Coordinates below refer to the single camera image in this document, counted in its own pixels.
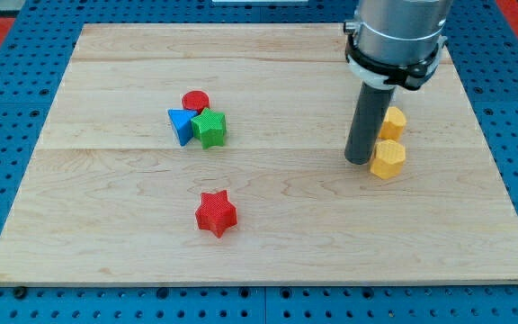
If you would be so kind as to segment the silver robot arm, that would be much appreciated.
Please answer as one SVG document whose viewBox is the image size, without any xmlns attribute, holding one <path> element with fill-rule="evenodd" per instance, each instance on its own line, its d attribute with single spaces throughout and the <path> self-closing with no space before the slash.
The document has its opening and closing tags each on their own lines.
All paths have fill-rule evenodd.
<svg viewBox="0 0 518 324">
<path fill-rule="evenodd" d="M 366 85 L 415 91 L 438 67 L 451 0 L 360 0 L 344 22 L 345 58 Z"/>
</svg>

